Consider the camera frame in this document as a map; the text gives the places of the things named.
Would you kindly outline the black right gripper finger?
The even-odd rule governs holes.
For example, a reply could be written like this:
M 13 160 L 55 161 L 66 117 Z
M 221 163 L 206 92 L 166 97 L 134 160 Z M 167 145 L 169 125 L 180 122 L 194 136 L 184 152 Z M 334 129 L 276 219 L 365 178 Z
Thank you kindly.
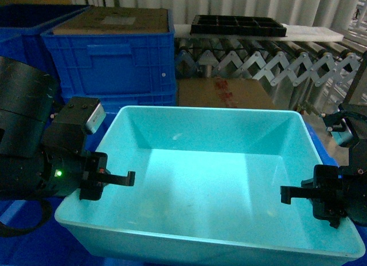
M 281 186 L 281 203 L 290 205 L 292 198 L 314 198 L 315 190 L 303 187 Z

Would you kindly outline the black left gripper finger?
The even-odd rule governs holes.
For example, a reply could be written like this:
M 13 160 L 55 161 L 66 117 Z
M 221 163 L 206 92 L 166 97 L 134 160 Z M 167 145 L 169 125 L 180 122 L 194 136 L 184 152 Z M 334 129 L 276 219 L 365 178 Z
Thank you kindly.
M 103 183 L 119 185 L 119 186 L 134 186 L 135 183 L 135 172 L 129 171 L 127 176 L 119 176 L 113 174 L 101 174 L 100 180 Z

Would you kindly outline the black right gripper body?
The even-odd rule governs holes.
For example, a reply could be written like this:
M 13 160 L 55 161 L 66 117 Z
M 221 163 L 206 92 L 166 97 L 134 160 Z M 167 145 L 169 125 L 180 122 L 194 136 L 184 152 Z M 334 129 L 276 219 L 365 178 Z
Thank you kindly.
M 313 216 L 338 228 L 349 217 L 356 225 L 366 227 L 366 170 L 349 166 L 316 165 L 314 176 L 303 180 L 301 187 L 314 191 L 310 201 Z

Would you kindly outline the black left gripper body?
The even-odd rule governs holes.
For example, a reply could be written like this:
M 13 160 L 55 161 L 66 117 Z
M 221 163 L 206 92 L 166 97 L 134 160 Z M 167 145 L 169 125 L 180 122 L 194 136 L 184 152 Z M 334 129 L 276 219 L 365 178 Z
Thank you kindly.
M 87 133 L 77 124 L 51 124 L 42 139 L 45 155 L 44 197 L 64 198 L 80 189 L 81 200 L 99 200 L 105 182 L 90 180 L 92 173 L 104 173 L 108 155 L 85 149 Z

